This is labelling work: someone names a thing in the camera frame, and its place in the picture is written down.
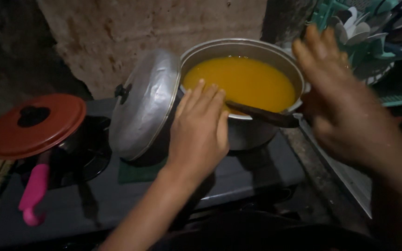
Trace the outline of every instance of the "pot lid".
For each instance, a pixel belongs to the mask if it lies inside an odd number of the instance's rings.
[[[81,124],[85,102],[69,94],[39,96],[0,117],[0,159],[22,159],[63,141]]]
[[[167,120],[179,86],[180,60],[156,49],[136,65],[118,96],[109,127],[109,145],[126,160],[140,157]]]

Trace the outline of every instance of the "orange soup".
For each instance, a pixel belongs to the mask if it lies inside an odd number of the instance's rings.
[[[295,102],[293,85],[276,68],[244,57],[210,59],[194,66],[184,77],[185,89],[193,89],[200,79],[205,88],[215,83],[226,91],[226,100],[281,112]]]

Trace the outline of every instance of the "red pot lid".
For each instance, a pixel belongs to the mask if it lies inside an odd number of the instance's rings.
[[[22,159],[63,141],[81,124],[85,102],[69,94],[39,96],[0,117],[0,159]]]

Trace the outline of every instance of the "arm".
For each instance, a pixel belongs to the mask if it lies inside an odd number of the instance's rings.
[[[377,97],[349,70],[334,32],[309,26],[293,53],[313,89],[302,98],[319,144],[373,179],[377,234],[402,250],[402,133]]]
[[[157,242],[201,182],[229,150],[225,92],[204,81],[182,98],[171,127],[167,164],[142,200],[100,247],[101,251],[146,250]]]

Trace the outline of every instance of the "pink knife handle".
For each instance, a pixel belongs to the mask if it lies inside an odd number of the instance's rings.
[[[49,182],[49,165],[38,164],[31,173],[23,197],[21,197],[18,209],[23,211],[23,219],[29,226],[43,223],[45,214],[35,215],[34,207],[43,199]]]

